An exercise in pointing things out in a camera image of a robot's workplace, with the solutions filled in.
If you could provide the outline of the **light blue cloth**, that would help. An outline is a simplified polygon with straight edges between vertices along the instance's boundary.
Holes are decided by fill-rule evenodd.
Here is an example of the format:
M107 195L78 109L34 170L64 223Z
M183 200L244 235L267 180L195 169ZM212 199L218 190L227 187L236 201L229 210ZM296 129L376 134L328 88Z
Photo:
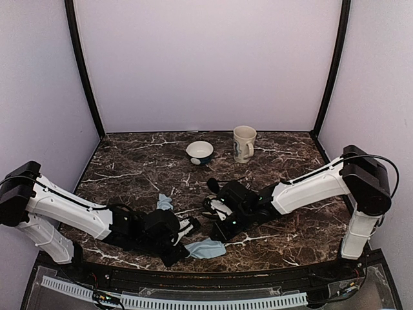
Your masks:
M185 246L189 257L195 259L211 259L226 254L227 250L220 241L207 238L200 242L190 243Z
M157 209L159 210L173 210L172 199L164 194L159 194L157 201Z

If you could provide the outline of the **black aviator sunglasses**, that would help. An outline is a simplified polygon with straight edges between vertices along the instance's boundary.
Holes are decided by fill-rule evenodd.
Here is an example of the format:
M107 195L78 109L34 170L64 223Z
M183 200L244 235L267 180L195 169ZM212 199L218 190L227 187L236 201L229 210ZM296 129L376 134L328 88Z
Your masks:
M243 177L240 177L240 178L236 179L236 181L241 181L241 180L243 180L243 179L245 179L245 178L246 178L246 177L243 176ZM217 180L217 179L215 179L215 178L209 178L209 179L206 181L206 185L207 185L207 187L209 188L209 190L210 190L211 192L213 192L214 194L217 194L217 193L220 191L221 184L229 183L229 182L231 182L231 181L235 181L235 180Z

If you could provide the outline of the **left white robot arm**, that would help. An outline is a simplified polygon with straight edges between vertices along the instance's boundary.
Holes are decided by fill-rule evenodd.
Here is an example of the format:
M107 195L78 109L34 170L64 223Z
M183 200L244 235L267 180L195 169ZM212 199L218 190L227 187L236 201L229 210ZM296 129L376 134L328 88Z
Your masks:
M98 205L53 184L40 168L29 161L1 180L1 224L29 237L78 282L91 276L91 268L81 259L81 246L64 237L51 219L126 252L155 254L167 267L189 255L181 239L199 229L195 218L180 220L162 209L138 212L122 203Z

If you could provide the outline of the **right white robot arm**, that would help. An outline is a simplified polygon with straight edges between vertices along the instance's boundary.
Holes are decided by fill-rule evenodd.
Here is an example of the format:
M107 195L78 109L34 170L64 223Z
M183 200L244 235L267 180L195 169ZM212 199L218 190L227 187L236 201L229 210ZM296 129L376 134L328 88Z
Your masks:
M205 209L216 216L210 238L226 243L255 223L278 219L327 198L350 195L356 206L341 242L340 257L329 267L333 279L343 280L354 270L354 260L362 255L379 219L391 208L396 190L390 188L382 164L385 160L348 145L340 157L321 168L260 191L237 180L221 187L211 178L207 185L215 197L204 200Z

